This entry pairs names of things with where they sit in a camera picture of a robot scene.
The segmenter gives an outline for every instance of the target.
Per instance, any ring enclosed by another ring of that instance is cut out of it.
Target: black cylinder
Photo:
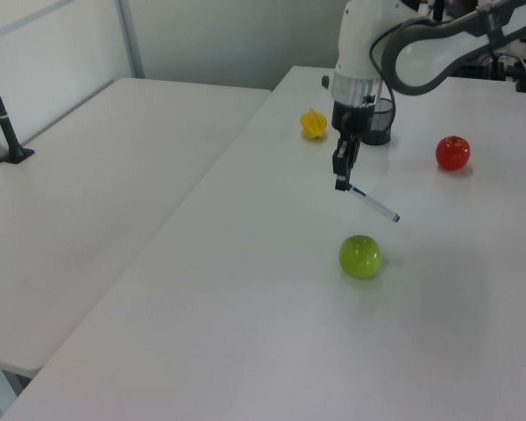
[[[6,138],[6,142],[8,142],[8,159],[6,161],[18,163],[23,161],[25,158],[27,158],[29,155],[32,154],[32,151],[29,149],[24,149],[21,145],[19,145],[18,137],[16,136],[16,133],[14,132],[14,128],[11,125],[10,118],[8,117],[8,112],[6,111],[6,107],[4,106],[4,102],[2,101],[2,97],[0,96],[0,127],[2,127],[2,132],[4,133],[4,137]]]

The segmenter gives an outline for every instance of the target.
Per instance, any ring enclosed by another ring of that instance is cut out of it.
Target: apple
[[[366,235],[356,235],[341,245],[339,263],[348,275],[369,278],[380,269],[382,254],[376,241]]]
[[[446,171],[461,169],[470,159],[470,145],[458,136],[449,136],[438,142],[438,165]]]

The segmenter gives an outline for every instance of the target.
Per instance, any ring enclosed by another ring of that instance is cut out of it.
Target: yellow toy
[[[300,124],[304,131],[304,136],[308,139],[320,139],[325,134],[327,118],[324,114],[316,112],[313,108],[300,117]]]

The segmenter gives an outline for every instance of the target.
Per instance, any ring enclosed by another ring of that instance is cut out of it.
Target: table
[[[352,177],[394,224],[334,190],[331,128],[301,136],[324,72],[290,71],[4,421],[526,420],[526,95],[398,96]],[[373,280],[338,265],[353,234],[382,248]]]
[[[122,79],[0,165],[0,368],[45,365],[269,94]]]

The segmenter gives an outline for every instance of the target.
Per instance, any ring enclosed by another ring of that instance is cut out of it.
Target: green apple
[[[356,235],[343,241],[339,263],[348,275],[369,278],[380,269],[382,254],[376,241],[366,235]]]

